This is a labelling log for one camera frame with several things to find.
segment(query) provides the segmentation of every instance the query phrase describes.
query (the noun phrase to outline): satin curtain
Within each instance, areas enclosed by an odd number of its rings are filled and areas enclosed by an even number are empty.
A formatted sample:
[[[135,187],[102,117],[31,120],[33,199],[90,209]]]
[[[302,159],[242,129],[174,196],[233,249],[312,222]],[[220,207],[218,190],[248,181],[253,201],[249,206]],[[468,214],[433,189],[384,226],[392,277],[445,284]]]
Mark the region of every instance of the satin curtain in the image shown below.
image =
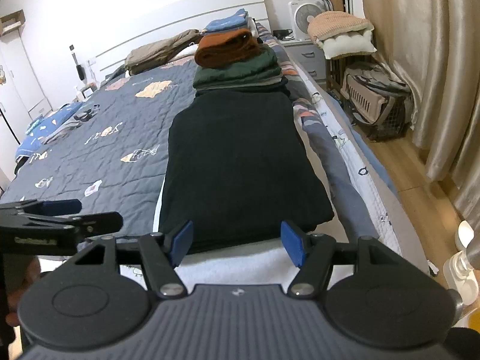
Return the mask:
[[[363,0],[378,53],[412,88],[413,142],[427,176],[448,173],[455,207],[480,230],[480,0]]]

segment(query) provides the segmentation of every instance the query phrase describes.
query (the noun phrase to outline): white box fan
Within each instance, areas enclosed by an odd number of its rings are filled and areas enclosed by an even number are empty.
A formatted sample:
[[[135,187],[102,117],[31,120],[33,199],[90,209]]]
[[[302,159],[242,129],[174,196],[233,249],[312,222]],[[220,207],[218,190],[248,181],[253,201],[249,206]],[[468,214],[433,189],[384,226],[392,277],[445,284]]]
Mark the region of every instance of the white box fan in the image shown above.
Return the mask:
[[[310,21],[323,12],[333,10],[330,0],[306,0],[289,2],[293,37],[299,41],[310,39],[307,28]]]

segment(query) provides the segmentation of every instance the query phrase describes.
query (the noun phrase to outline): white headboard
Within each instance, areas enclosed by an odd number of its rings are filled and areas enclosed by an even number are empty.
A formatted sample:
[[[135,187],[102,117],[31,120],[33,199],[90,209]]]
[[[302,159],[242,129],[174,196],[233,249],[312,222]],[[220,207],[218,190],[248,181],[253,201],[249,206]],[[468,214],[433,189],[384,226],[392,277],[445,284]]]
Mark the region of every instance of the white headboard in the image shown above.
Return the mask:
[[[100,23],[100,28],[95,26],[90,33],[104,36],[90,39],[89,44],[83,38],[82,56],[90,60],[95,57],[92,68],[101,81],[123,64],[131,50],[190,28],[201,30],[210,21],[232,15],[239,8],[245,8],[249,16],[270,29],[264,0],[180,0],[135,19]]]

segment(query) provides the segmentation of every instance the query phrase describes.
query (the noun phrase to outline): drawer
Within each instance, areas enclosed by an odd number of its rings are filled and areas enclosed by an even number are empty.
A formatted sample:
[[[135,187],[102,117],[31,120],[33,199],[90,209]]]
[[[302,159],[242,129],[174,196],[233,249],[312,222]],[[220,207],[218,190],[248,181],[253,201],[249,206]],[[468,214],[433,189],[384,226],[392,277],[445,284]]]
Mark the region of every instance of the drawer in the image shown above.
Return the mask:
[[[29,114],[32,120],[35,120],[38,116],[43,115],[47,116],[47,114],[52,110],[50,103],[47,99],[43,99],[40,103],[38,103],[35,107],[33,107]]]
[[[302,67],[315,81],[324,81],[326,79],[325,61],[304,63]]]
[[[313,44],[290,46],[287,47],[286,50],[301,65],[315,61],[321,61],[323,64],[325,63],[323,50],[320,50]]]

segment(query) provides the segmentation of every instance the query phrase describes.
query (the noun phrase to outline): nightstand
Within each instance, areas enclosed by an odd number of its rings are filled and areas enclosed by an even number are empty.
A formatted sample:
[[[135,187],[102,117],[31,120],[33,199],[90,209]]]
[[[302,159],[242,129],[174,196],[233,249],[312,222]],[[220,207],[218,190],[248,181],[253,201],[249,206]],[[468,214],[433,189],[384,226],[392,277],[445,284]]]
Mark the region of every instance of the nightstand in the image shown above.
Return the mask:
[[[325,83],[325,55],[309,40],[279,40],[287,52],[303,66],[318,83]]]

